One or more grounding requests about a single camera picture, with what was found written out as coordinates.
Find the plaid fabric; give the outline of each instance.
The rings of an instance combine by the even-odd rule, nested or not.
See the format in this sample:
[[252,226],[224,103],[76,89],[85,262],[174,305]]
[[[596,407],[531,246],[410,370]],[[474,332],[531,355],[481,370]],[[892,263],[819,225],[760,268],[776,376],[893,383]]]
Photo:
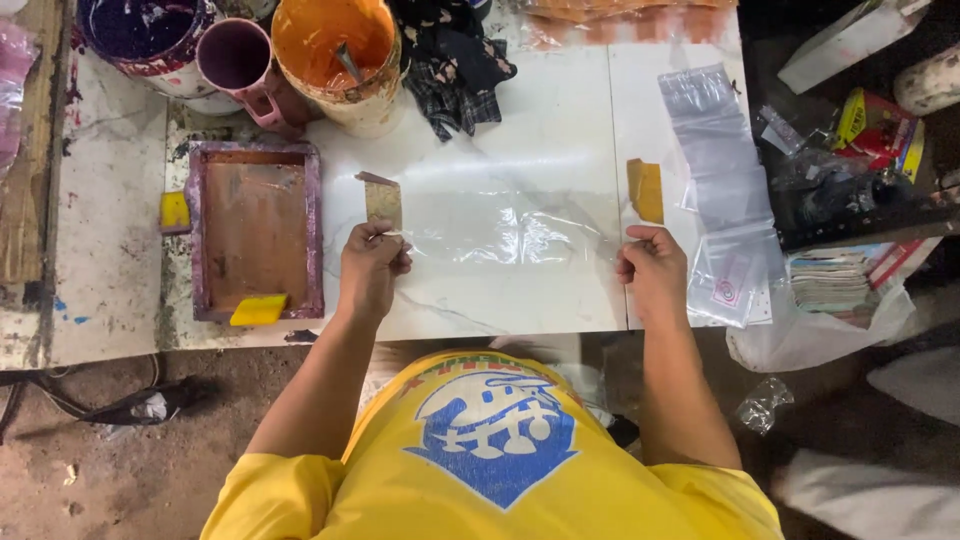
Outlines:
[[[507,41],[491,39],[489,43],[502,58],[507,52]],[[476,124],[499,122],[500,107],[496,104],[496,92],[481,90],[473,93],[458,82],[441,82],[437,73],[446,62],[410,60],[410,71],[403,84],[410,88],[420,113],[430,122],[437,137],[447,142],[453,135],[447,130],[463,130],[468,135],[476,133]]]

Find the dark cloth rag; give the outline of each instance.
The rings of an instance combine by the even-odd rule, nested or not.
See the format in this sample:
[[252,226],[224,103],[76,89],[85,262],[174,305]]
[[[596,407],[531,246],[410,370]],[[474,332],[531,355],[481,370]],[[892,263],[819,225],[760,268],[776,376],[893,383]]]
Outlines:
[[476,124],[499,122],[494,88],[516,75],[507,42],[484,37],[468,0],[389,3],[410,66],[403,83],[437,137],[450,140],[447,128],[473,136]]

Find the yellow squeegee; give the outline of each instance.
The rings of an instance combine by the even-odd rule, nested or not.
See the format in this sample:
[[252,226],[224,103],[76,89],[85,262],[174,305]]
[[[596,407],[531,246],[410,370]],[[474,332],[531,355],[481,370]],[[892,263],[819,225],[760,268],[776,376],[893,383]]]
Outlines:
[[233,312],[230,325],[232,327],[272,325],[280,319],[280,313],[287,306],[287,298],[286,294],[247,297]]

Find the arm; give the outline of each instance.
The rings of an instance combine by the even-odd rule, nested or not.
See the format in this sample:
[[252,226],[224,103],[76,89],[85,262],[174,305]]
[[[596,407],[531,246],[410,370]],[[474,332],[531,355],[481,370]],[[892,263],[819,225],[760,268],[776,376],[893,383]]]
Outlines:
[[647,465],[741,469],[740,453],[704,378],[686,318],[686,256],[660,227],[632,226],[617,254],[620,282],[634,292],[646,330],[640,441]]
[[347,447],[376,330],[390,311],[394,280],[410,271],[389,221],[350,233],[341,256],[337,311],[267,411],[247,454],[314,454],[339,459]]

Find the hand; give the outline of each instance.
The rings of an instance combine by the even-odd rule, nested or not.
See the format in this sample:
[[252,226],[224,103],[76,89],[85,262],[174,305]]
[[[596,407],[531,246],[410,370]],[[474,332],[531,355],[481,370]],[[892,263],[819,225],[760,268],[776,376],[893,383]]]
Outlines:
[[634,312],[644,328],[686,324],[686,255],[663,227],[632,225],[636,238],[616,253],[616,274],[634,292]]
[[375,324],[387,316],[394,303],[394,280],[410,272],[410,244],[398,235],[389,220],[361,223],[353,228],[340,255],[340,300],[337,313],[360,317]]

